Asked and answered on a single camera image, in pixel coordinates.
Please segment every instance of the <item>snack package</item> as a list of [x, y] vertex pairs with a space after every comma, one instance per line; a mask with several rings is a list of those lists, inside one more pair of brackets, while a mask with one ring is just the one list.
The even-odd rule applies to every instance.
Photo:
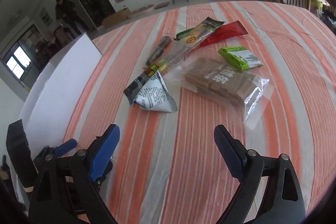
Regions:
[[274, 89], [269, 79], [208, 58], [187, 65], [182, 75], [183, 87], [223, 106], [230, 104], [250, 129], [261, 118]]
[[263, 63], [245, 47], [224, 47], [219, 49], [218, 53], [224, 57], [230, 65], [239, 70], [260, 67], [263, 65]]
[[[176, 40], [179, 40], [182, 35], [190, 32], [191, 29], [180, 32], [176, 35]], [[217, 30], [214, 31], [212, 35], [210, 35], [207, 39], [205, 39], [202, 43], [198, 45], [198, 47], [194, 48], [194, 50], [211, 45], [214, 43], [221, 42], [223, 40], [238, 37], [240, 35], [248, 34], [247, 30], [244, 26], [240, 23], [240, 21], [235, 21], [226, 25], [219, 27]]]
[[158, 71], [150, 78], [143, 73], [124, 90], [124, 93], [131, 106], [137, 103], [145, 110], [177, 111], [176, 103], [168, 93], [166, 84]]
[[177, 64], [224, 22], [216, 21], [210, 17], [180, 37], [179, 41], [173, 41], [167, 37], [159, 42], [147, 63], [159, 67], [159, 71], [165, 74]]

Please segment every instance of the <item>clothes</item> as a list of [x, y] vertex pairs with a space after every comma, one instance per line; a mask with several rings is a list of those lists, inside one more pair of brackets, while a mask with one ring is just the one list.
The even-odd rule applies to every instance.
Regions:
[[55, 11], [56, 11], [56, 18], [63, 19], [65, 23], [69, 24], [76, 33], [82, 34], [80, 30], [77, 28], [75, 22], [80, 23], [84, 29], [87, 31], [89, 27], [86, 23], [77, 15], [75, 8], [75, 4], [70, 0], [63, 0], [63, 3], [56, 4]]
[[67, 23], [73, 28], [73, 30], [78, 33], [79, 35], [82, 34], [82, 32], [78, 29], [77, 25], [75, 22], [78, 22], [79, 24], [81, 24], [87, 31], [89, 30], [89, 27], [85, 24], [85, 22], [79, 17], [76, 16], [74, 18], [72, 18], [72, 20], [68, 21]]
[[70, 0], [63, 0], [61, 5], [57, 3], [55, 6], [56, 19], [63, 19], [64, 22], [68, 23], [68, 21], [77, 16], [74, 8], [75, 4]]

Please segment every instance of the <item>green snack package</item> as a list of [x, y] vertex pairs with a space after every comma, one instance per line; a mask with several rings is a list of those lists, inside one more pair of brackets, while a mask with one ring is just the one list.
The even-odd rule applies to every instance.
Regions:
[[188, 29], [188, 30], [185, 30], [185, 31], [183, 31], [183, 32], [179, 32], [179, 33], [176, 35], [175, 40], [180, 40], [181, 37], [182, 37], [183, 35], [185, 35], [186, 33], [190, 33], [191, 30], [192, 30], [192, 28], [191, 28], [191, 29]]
[[218, 50], [218, 53], [233, 67], [245, 70], [263, 63], [247, 48], [242, 46], [225, 47]]

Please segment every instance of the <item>red snack package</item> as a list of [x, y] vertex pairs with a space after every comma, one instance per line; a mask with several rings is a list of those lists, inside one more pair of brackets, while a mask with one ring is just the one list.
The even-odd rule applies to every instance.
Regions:
[[207, 45], [211, 45], [214, 43], [221, 42], [223, 40], [237, 37], [240, 35], [248, 34], [247, 30], [244, 28], [244, 26], [240, 23], [240, 21], [235, 21], [226, 25], [223, 25], [219, 27], [217, 30], [214, 31], [213, 34], [211, 34], [207, 39], [205, 39], [203, 42], [199, 44], [197, 48], [201, 48]]

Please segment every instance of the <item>packaged sausage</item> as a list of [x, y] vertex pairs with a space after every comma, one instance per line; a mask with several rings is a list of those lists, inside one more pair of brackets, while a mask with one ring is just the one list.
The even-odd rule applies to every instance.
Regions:
[[223, 23], [208, 17], [188, 33], [180, 36], [179, 41], [163, 37], [148, 59], [147, 65], [152, 65], [152, 62], [154, 62], [164, 75], [170, 69], [176, 67], [188, 53], [222, 26]]
[[274, 87], [269, 79], [240, 71], [229, 64], [208, 58], [198, 58], [183, 68], [182, 86], [207, 97], [221, 105], [230, 104], [243, 122], [258, 113], [249, 122], [253, 129], [261, 118], [263, 110]]

